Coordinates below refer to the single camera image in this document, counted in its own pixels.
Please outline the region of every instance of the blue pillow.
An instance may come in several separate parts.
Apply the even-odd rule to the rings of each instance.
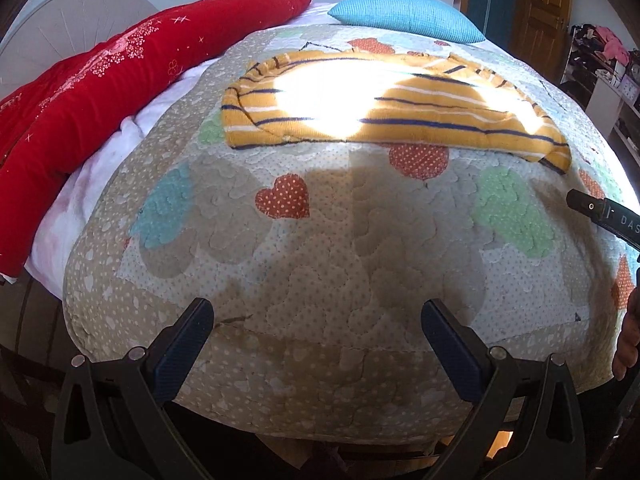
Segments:
[[[462,12],[440,0],[343,0],[329,16],[345,25],[412,32],[454,43],[486,39]]]

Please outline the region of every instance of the folded blanket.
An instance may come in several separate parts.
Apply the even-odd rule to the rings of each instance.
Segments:
[[[571,166],[566,139],[538,104],[454,55],[281,54],[226,90],[222,123],[233,147],[424,142],[513,153],[559,173]]]

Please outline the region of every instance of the screw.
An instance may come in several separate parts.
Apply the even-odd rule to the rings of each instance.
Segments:
[[[71,365],[73,368],[78,368],[84,364],[84,356],[82,354],[78,354],[73,359],[71,359]]]
[[[142,359],[145,356],[145,349],[142,348],[142,346],[136,346],[135,348],[129,350],[127,356],[132,361],[137,361],[138,359]]]
[[[558,354],[551,355],[551,362],[556,366],[563,366],[565,363],[564,357],[559,356]]]
[[[493,348],[491,348],[491,350],[489,350],[489,354],[491,354],[491,357],[498,361],[502,361],[503,359],[507,358],[507,351],[501,346],[494,346]]]

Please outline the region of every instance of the pillow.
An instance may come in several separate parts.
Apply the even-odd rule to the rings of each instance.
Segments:
[[[185,70],[311,0],[200,0],[65,59],[0,101],[0,272],[18,276],[67,177]]]
[[[462,12],[440,0],[343,0],[328,14],[345,25],[388,28],[454,43],[486,39]]]

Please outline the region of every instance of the white sheet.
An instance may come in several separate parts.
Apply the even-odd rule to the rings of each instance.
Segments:
[[[339,23],[327,15],[334,5],[312,4],[301,16],[284,27]],[[490,41],[476,43],[476,46],[508,56]],[[113,173],[148,135],[160,117],[191,91],[204,71],[215,61],[208,60],[187,70],[174,85],[140,110],[135,117],[125,118],[120,130],[82,168],[71,175],[40,223],[31,256],[25,264],[31,276],[49,292],[62,298],[66,262]]]

